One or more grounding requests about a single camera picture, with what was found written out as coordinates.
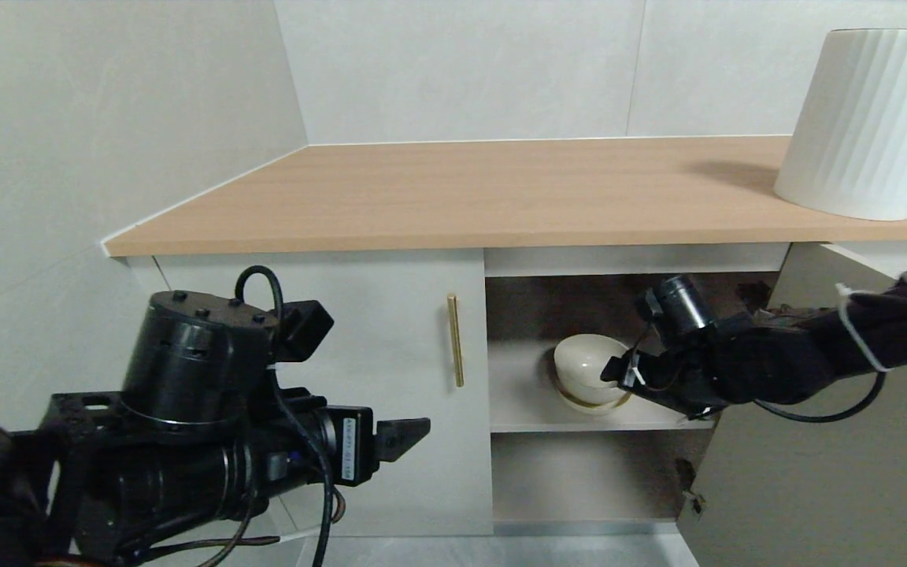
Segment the white cylindrical container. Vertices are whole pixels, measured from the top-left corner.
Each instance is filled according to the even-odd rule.
[[[836,215],[907,219],[907,29],[828,33],[775,193]]]

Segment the cabinet door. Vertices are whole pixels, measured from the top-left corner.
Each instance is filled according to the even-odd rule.
[[[836,281],[882,291],[893,280],[834,246],[796,244],[772,304],[834,306]],[[839,381],[794,410],[838,412],[871,383]],[[907,566],[907,366],[870,408],[834,424],[726,409],[692,491],[702,513],[685,503],[678,528],[702,567]]]
[[[282,387],[307,387],[332,405],[371,406],[377,420],[429,417],[432,430],[362,487],[342,488],[345,519],[332,534],[476,535],[492,532],[492,465],[482,251],[165,256],[172,288],[231,295],[261,263],[285,300],[316,298],[335,327],[307,362],[280,366]],[[246,298],[270,306],[263,277]],[[460,306],[464,387],[454,383],[446,296]],[[320,485],[282,498],[298,528],[320,523]]]

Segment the wooden countertop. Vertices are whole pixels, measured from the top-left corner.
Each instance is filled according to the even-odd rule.
[[[907,240],[772,193],[788,137],[311,146],[105,243],[114,256]]]

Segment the cabinet hinge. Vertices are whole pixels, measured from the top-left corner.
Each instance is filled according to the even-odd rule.
[[[681,483],[681,495],[690,503],[695,519],[701,519],[702,513],[705,512],[705,496],[691,489],[696,477],[695,467],[687,459],[676,459],[674,467],[677,468],[677,478]]]

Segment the open cabinet door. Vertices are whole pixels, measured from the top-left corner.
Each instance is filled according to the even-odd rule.
[[[796,244],[771,303],[834,306],[836,281],[872,291],[893,283],[834,245]],[[838,412],[871,383],[839,381],[793,410]],[[692,493],[677,524],[701,567],[907,566],[907,367],[843,422],[726,409]]]

